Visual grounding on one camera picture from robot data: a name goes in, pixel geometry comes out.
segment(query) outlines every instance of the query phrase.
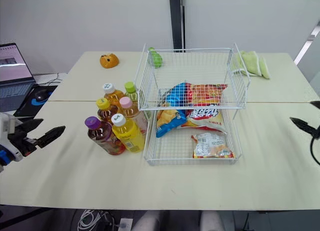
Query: laptop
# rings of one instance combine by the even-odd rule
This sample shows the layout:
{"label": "laptop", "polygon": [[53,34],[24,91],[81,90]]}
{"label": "laptop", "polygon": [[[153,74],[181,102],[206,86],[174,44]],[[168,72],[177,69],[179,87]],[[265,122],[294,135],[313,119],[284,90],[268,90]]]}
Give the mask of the laptop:
{"label": "laptop", "polygon": [[35,83],[17,45],[0,44],[0,112],[17,110]]}

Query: laptop keyboard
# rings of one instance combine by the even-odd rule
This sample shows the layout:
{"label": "laptop keyboard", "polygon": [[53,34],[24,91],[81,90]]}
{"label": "laptop keyboard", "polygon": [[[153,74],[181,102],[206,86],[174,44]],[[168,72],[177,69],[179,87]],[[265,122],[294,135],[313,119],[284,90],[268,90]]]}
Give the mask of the laptop keyboard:
{"label": "laptop keyboard", "polygon": [[30,83],[18,86],[2,87],[0,90],[0,99],[24,95],[28,91],[29,87]]}

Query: orange plush toy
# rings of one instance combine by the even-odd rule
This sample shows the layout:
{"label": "orange plush toy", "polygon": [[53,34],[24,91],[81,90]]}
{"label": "orange plush toy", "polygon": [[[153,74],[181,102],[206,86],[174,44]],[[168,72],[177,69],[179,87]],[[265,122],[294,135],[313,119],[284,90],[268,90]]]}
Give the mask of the orange plush toy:
{"label": "orange plush toy", "polygon": [[108,53],[100,57],[100,64],[106,69],[113,68],[119,64],[119,59],[115,54]]}

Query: person's leg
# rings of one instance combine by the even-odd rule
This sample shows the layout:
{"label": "person's leg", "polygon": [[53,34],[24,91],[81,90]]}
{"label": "person's leg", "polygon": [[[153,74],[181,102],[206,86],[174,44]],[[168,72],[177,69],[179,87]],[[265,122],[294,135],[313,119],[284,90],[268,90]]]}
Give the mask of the person's leg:
{"label": "person's leg", "polygon": [[217,211],[202,211],[200,231],[225,231],[224,224]]}
{"label": "person's leg", "polygon": [[134,225],[132,231],[159,231],[160,210],[147,211]]}

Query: bottle cap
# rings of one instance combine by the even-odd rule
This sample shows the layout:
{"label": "bottle cap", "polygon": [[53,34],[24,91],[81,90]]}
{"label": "bottle cap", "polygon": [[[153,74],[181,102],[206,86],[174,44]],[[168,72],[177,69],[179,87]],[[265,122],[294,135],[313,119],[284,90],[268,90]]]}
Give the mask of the bottle cap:
{"label": "bottle cap", "polygon": [[112,94],[114,91],[116,91],[116,88],[115,86],[110,83],[110,82],[107,82],[103,85],[103,90],[106,94]]}
{"label": "bottle cap", "polygon": [[136,91],[134,82],[126,82],[124,88],[128,93],[134,93]]}
{"label": "bottle cap", "polygon": [[124,109],[128,109],[132,106],[132,100],[128,97],[120,98],[119,103],[120,103],[121,107]]}
{"label": "bottle cap", "polygon": [[110,107],[110,101],[105,97],[99,98],[95,103],[100,110],[106,110]]}
{"label": "bottle cap", "polygon": [[91,130],[95,130],[97,128],[99,128],[99,126],[101,125],[101,121],[95,117],[95,116],[91,116],[88,117],[85,121],[84,124]]}
{"label": "bottle cap", "polygon": [[122,125],[125,125],[126,118],[121,113],[117,113],[112,116],[111,122],[114,124],[114,126],[120,127]]}

